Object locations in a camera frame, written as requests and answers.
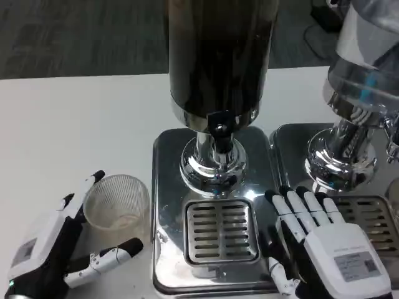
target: metal plate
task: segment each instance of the metal plate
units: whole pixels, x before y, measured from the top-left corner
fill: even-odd
[[[253,262],[259,257],[251,206],[244,200],[191,202],[185,257],[195,265]]]
[[[263,254],[254,262],[223,263],[215,267],[187,262],[186,208],[193,201],[242,200],[251,204],[256,215],[261,252],[267,252],[270,227],[277,217],[264,191],[276,190],[269,160],[269,141],[253,126],[239,130],[234,137],[244,146],[248,169],[242,184],[226,198],[209,198],[193,192],[181,178],[180,159],[187,142],[195,137],[189,129],[164,131],[153,152],[152,238],[153,284],[158,292],[176,297],[199,298],[276,292]]]
[[[307,142],[317,132],[331,126],[332,124],[329,123],[290,124],[281,126],[272,134],[272,156],[274,158],[272,161],[278,184],[285,184],[294,189],[297,186],[313,189],[314,182],[308,176],[304,167],[307,156]],[[350,205],[346,208],[339,206],[339,209],[348,222],[357,223],[368,232],[368,236],[373,240],[373,245],[389,273],[393,289],[399,289],[399,254],[396,250],[389,248],[393,245],[396,249],[399,248],[398,231],[395,227],[397,223],[390,212],[391,205],[399,206],[396,192],[394,190],[391,192],[391,187],[395,188],[395,184],[392,184],[392,182],[398,179],[399,172],[397,163],[386,163],[386,144],[387,139],[383,130],[376,130],[372,145],[377,154],[379,169],[375,177],[369,184],[360,186],[350,193],[337,196],[336,199],[355,201],[350,202]],[[381,209],[381,212],[379,212],[381,214],[375,215],[377,219],[369,219],[373,213],[367,213],[365,210],[370,208],[370,205],[357,204],[358,201],[361,202],[363,199],[374,201],[371,206],[377,205]],[[387,222],[386,227],[376,226],[379,223],[385,225],[382,221]],[[377,234],[377,229],[380,229],[383,233]],[[393,242],[384,242],[384,238]]]
[[[399,257],[399,236],[386,200],[379,196],[340,196],[334,201],[347,222],[358,224],[381,258]]]

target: drip tray grate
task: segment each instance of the drip tray grate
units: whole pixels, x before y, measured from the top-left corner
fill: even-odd
[[[387,202],[377,196],[342,196],[334,201],[347,222],[358,224],[380,256],[399,257],[399,237]]]
[[[185,214],[185,257],[193,266],[253,262],[259,257],[254,216],[248,202],[189,202]]]

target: stainless steel base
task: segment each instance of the stainless steel base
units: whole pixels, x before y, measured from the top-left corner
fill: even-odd
[[[208,198],[188,188],[180,174],[181,153],[189,140],[194,137],[195,133],[188,129],[168,130],[164,131],[154,144],[152,231],[155,288],[162,294],[185,298],[198,298],[200,295],[275,292],[275,286],[269,276],[264,258],[269,238],[268,229],[274,227],[276,221],[273,208],[264,198],[266,189],[276,189],[269,161],[270,148],[267,138],[261,130],[255,127],[249,127],[234,134],[234,137],[244,146],[248,156],[246,177],[243,183],[226,197]],[[246,209],[244,214],[247,216],[252,213],[256,215],[255,223],[251,223],[252,217],[247,217],[247,230],[238,231],[238,234],[241,232],[251,234],[244,234],[248,236],[248,242],[245,242],[248,243],[248,246],[245,245],[240,249],[245,248],[242,251],[248,251],[249,255],[246,254],[242,261],[237,261],[232,256],[228,260],[227,254],[223,253],[219,256],[223,257],[223,260],[217,260],[218,257],[213,256],[216,260],[198,262],[195,260],[195,252],[190,253],[190,250],[194,250],[196,245],[192,244],[192,240],[189,239],[196,236],[193,232],[185,231],[193,229],[192,225],[187,224],[186,226],[186,221],[191,216],[194,217],[190,214],[190,208],[196,207],[193,204],[201,206],[201,203],[205,205],[212,203],[208,205],[211,207],[216,201],[222,203],[225,200],[231,200],[230,203],[241,201],[244,203],[243,207],[237,207],[238,209]],[[228,241],[224,245],[240,242],[239,239],[236,239],[233,242]]]
[[[297,186],[305,186],[313,190],[317,188],[305,169],[308,142],[316,133],[331,128],[332,125],[330,123],[290,124],[280,127],[271,135],[272,161],[278,184],[286,184],[293,188]],[[342,196],[350,196],[346,197],[346,200],[344,200],[346,202],[349,201],[348,198],[353,202],[368,201],[371,203],[367,207],[375,206],[381,210],[380,212],[383,215],[376,215],[376,219],[372,220],[381,220],[377,223],[389,223],[391,227],[390,234],[394,235],[394,237],[388,238],[393,242],[385,242],[383,244],[374,242],[374,245],[388,269],[393,286],[399,288],[399,244],[394,241],[398,240],[398,216],[390,208],[397,206],[399,201],[399,184],[397,184],[399,180],[399,165],[387,164],[386,144],[387,139],[384,132],[377,130],[374,133],[372,145],[377,155],[378,171],[369,184],[359,186],[352,192],[339,193],[339,196],[334,193],[331,194],[337,196],[336,199],[338,201],[341,200]],[[339,209],[343,212],[347,221],[358,223],[363,229],[366,229],[364,217],[367,217],[367,214],[364,211],[362,212],[364,207],[365,205],[352,203],[350,207],[340,205]],[[347,210],[352,210],[353,215],[348,215]],[[369,233],[368,236],[371,239],[373,237],[375,239],[375,235],[372,233]],[[379,246],[381,245],[384,245],[384,247],[395,245],[395,250],[380,250]]]

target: robot finger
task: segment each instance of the robot finger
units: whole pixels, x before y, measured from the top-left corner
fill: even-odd
[[[317,199],[323,203],[324,209],[333,223],[344,223],[345,219],[342,217],[341,212],[338,210],[335,202],[329,198],[325,193],[317,193]]]
[[[288,186],[281,186],[280,193],[284,196],[286,203],[295,213],[299,222],[302,224],[307,233],[311,232],[317,227],[309,210],[305,207],[302,199]]]
[[[301,242],[306,237],[306,234],[298,222],[297,217],[286,204],[285,199],[274,191],[266,191],[264,196],[275,208],[280,220],[286,223],[296,241],[298,243]]]
[[[323,210],[323,207],[320,205],[313,192],[302,186],[299,186],[296,191],[298,196],[304,200],[310,214],[318,225],[331,224],[330,219],[327,217],[326,212]]]

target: cylindrical tank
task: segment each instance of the cylindrical tank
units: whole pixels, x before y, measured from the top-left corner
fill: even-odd
[[[259,111],[278,0],[166,3],[176,116],[206,133],[214,112],[231,112],[235,130],[250,124]]]

